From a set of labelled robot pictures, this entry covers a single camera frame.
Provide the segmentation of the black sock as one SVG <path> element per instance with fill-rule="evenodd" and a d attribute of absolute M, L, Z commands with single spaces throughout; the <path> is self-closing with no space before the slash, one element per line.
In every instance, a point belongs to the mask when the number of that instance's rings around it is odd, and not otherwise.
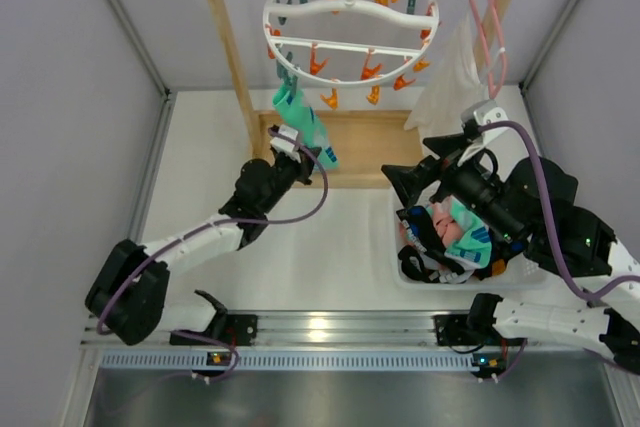
<path fill-rule="evenodd" d="M 432 207 L 414 206 L 396 212 L 401 235 L 406 245 L 398 259 L 405 276 L 424 283 L 459 284 L 466 282 L 476 270 L 465 270 L 445 255 L 432 223 Z"/>
<path fill-rule="evenodd" d="M 489 264 L 475 271 L 473 276 L 481 281 L 502 275 L 509 261 L 520 255 L 525 250 L 526 245 L 523 242 L 494 242 Z"/>

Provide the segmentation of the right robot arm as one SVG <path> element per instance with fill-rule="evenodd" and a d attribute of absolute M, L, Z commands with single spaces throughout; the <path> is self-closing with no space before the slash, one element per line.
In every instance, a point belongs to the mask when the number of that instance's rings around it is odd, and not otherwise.
<path fill-rule="evenodd" d="M 575 346 L 630 373 L 639 370 L 639 265 L 613 229 L 575 203 L 578 182 L 541 157 L 530 138 L 506 177 L 481 138 L 427 140 L 415 166 L 385 165 L 406 243 L 401 272 L 424 284 L 489 278 L 517 258 L 563 280 L 575 309 L 478 293 L 467 324 L 479 340 L 539 340 Z"/>

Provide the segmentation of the black sock front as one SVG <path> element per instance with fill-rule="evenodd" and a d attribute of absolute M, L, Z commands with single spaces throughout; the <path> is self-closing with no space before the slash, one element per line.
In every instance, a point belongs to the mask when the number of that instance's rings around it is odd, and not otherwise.
<path fill-rule="evenodd" d="M 481 281 L 502 275 L 509 261 L 520 255 L 525 250 L 526 245 L 523 242 L 494 242 L 489 264 L 475 271 L 473 276 Z"/>

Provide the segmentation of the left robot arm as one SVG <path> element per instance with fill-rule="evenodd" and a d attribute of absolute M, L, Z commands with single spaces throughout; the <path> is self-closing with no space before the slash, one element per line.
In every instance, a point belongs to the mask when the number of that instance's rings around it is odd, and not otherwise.
<path fill-rule="evenodd" d="M 168 332 L 183 342 L 219 341 L 228 329 L 228 310 L 212 294 L 198 288 L 193 304 L 171 306 L 171 281 L 221 255 L 256 241 L 273 224 L 270 211 L 295 183 L 308 185 L 323 168 L 318 147 L 293 154 L 275 150 L 273 162 L 246 162 L 230 199 L 200 225 L 165 240 L 138 244 L 118 242 L 85 299 L 97 319 L 100 335 L 112 334 L 133 346 L 154 332 Z"/>

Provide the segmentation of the pink patterned sock front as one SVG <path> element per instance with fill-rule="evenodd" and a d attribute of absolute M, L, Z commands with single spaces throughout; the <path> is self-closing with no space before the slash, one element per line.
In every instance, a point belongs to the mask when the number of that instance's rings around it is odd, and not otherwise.
<path fill-rule="evenodd" d="M 450 207 L 444 203 L 432 205 L 432 223 L 445 248 L 451 247 L 462 239 L 464 231 L 450 213 Z"/>

